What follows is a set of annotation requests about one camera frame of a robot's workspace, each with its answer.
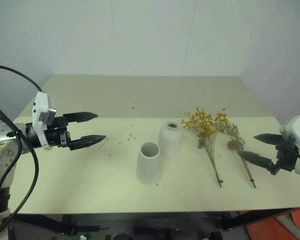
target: black cable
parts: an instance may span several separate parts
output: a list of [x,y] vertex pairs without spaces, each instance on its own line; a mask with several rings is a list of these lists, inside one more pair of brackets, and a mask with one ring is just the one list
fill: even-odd
[[23,200],[19,204],[19,206],[6,219],[6,221],[3,224],[0,225],[0,232],[1,232],[8,225],[8,223],[12,220],[12,218],[19,212],[19,210],[23,207],[23,205],[26,203],[29,196],[31,195],[32,191],[34,190],[35,185],[36,185],[37,180],[38,180],[38,176],[39,176],[39,162],[38,162],[38,158],[37,158],[37,155],[36,155],[36,152],[35,152],[34,148],[32,147],[31,143],[28,141],[26,136],[22,133],[22,131],[19,130],[17,128],[17,126],[1,110],[0,110],[0,117],[11,128],[11,130],[13,132],[15,132],[17,134],[17,136],[20,137],[24,141],[25,145],[30,150],[30,152],[32,154],[32,157],[33,157],[33,161],[34,161],[34,176],[33,176],[32,184],[31,184],[27,194],[24,196]]
[[10,68],[10,67],[7,67],[7,66],[1,66],[1,65],[0,65],[0,69],[4,69],[4,70],[10,71],[10,72],[13,72],[13,73],[15,73],[15,74],[18,74],[19,76],[23,77],[24,79],[26,79],[26,80],[28,80],[30,83],[32,83],[32,84],[38,89],[39,92],[42,92],[41,87],[40,87],[35,81],[33,81],[30,77],[24,75],[23,73],[21,73],[21,72],[19,72],[19,71],[17,71],[17,70],[14,70],[14,69],[12,69],[12,68]]
[[297,157],[297,158],[299,158],[300,159],[300,154],[298,153],[298,152],[296,152],[296,151],[294,151],[294,150],[292,150],[292,153]]

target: white ceramic vase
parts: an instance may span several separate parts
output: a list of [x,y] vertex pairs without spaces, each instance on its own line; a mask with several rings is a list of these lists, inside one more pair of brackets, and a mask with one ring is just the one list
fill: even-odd
[[162,158],[160,147],[147,142],[139,149],[136,175],[143,184],[155,184],[162,174]]
[[159,146],[161,154],[171,157],[178,152],[183,139],[181,123],[176,120],[169,120],[163,125],[159,133]]

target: vase opening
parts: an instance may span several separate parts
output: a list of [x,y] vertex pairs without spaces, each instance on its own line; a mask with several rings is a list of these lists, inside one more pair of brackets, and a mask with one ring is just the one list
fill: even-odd
[[174,122],[168,122],[167,126],[171,129],[177,129],[179,127],[178,124]]
[[141,153],[148,158],[155,157],[160,152],[160,148],[157,144],[153,142],[147,142],[142,145],[141,147]]

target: dried flower bunch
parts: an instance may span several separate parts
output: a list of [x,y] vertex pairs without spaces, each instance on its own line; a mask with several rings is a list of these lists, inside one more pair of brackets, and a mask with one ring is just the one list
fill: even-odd
[[222,112],[218,112],[216,117],[213,117],[211,114],[207,114],[204,109],[197,108],[194,114],[187,113],[190,118],[189,121],[182,120],[181,122],[184,128],[194,131],[199,137],[198,147],[205,148],[220,187],[222,187],[223,181],[218,174],[214,153],[217,134],[223,130],[223,124],[226,125],[228,122],[227,115],[224,113],[225,110],[225,108],[222,109]]
[[[194,131],[199,137],[198,148],[205,148],[220,187],[222,187],[223,181],[219,177],[214,156],[217,134],[223,132],[231,136],[231,140],[228,142],[228,147],[231,150],[243,151],[245,144],[244,139],[239,134],[237,126],[228,120],[225,110],[225,108],[222,109],[221,112],[217,112],[216,116],[213,117],[211,114],[206,113],[204,109],[197,108],[194,114],[187,113],[189,117],[188,121],[182,120],[181,122],[184,128]],[[246,161],[244,159],[242,159],[242,161],[253,186],[256,187]]]

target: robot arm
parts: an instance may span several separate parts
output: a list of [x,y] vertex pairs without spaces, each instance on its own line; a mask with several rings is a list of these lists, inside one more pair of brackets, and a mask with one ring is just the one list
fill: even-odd
[[[38,92],[32,108],[32,122],[16,124],[16,127],[22,131],[33,148],[43,147],[45,150],[51,150],[53,146],[69,147],[70,150],[86,148],[99,143],[106,137],[104,135],[88,135],[71,140],[70,133],[67,131],[68,123],[89,121],[98,115],[91,112],[77,112],[55,117],[56,112],[55,101],[46,93]],[[21,141],[21,146],[21,154],[29,152],[23,141]],[[18,143],[12,130],[5,123],[0,124],[0,180],[6,169],[12,164],[18,150]],[[9,192],[15,167],[13,166],[10,170],[0,188],[0,225],[10,215]]]
[[254,137],[263,143],[275,145],[278,151],[275,164],[271,159],[254,152],[239,151],[238,154],[248,162],[267,169],[273,175],[276,175],[280,169],[289,172],[294,170],[300,175],[300,115],[283,124],[280,133],[281,135],[265,133]]

